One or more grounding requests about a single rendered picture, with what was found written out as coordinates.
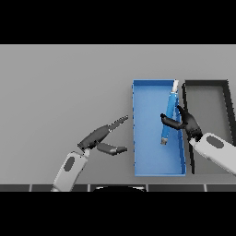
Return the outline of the blue pipe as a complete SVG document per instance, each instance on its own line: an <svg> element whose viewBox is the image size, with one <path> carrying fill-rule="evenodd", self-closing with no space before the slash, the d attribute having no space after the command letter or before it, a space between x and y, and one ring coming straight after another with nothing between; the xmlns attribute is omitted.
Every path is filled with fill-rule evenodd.
<svg viewBox="0 0 236 236"><path fill-rule="evenodd" d="M171 119L173 117L175 102L176 102L176 99L177 99L178 84L179 84L179 81L177 79L175 79L173 81L171 93L169 95L167 111L165 113L165 115L169 119ZM166 124L163 125L162 133L161 133L161 140L160 140L160 143L162 145L166 145L167 144L168 137L169 137L169 132L170 132L170 128Z"/></svg>

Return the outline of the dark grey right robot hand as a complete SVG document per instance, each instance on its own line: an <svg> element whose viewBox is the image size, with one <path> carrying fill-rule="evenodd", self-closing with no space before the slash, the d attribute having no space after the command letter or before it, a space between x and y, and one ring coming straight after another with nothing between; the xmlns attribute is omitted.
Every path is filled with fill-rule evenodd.
<svg viewBox="0 0 236 236"><path fill-rule="evenodd" d="M176 130L184 129L188 136L188 140L193 138L196 142L198 142L203 136L199 124L191 113L184 110L180 105L178 105L177 108L182 117L182 121L177 122L172 118L169 118L166 114L162 113L160 115L162 123Z"/></svg>

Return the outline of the blue bin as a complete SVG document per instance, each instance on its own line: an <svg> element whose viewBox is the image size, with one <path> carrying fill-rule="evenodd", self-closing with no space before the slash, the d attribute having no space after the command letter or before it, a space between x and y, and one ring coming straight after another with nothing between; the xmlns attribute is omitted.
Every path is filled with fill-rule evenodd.
<svg viewBox="0 0 236 236"><path fill-rule="evenodd" d="M135 176L184 176L186 174L183 131L170 129L162 145L160 115L168 108L173 79L134 79L133 141Z"/></svg>

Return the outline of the dark grey bin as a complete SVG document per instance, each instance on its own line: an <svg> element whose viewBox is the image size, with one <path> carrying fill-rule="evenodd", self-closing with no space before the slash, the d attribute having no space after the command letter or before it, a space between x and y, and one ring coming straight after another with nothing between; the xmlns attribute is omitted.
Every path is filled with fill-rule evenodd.
<svg viewBox="0 0 236 236"><path fill-rule="evenodd" d="M236 113L227 80L186 80L183 83L183 105L198 122L203 135L212 133L236 147ZM226 173L205 159L189 145L192 173Z"/></svg>

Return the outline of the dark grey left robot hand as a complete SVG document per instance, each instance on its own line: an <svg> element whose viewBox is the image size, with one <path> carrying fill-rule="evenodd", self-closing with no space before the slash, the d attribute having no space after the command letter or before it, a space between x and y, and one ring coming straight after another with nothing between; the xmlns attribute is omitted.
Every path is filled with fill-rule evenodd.
<svg viewBox="0 0 236 236"><path fill-rule="evenodd" d="M103 140L106 136L111 133L114 129L116 129L120 124L128 119L128 116L124 116L114 121L112 124L103 125L93 132L91 132L88 136L86 136L82 141L80 141L77 146L85 151L86 149L96 148L98 151L109 154L109 155L117 155L123 153L127 150L127 147L116 147L110 144L103 143Z"/></svg>

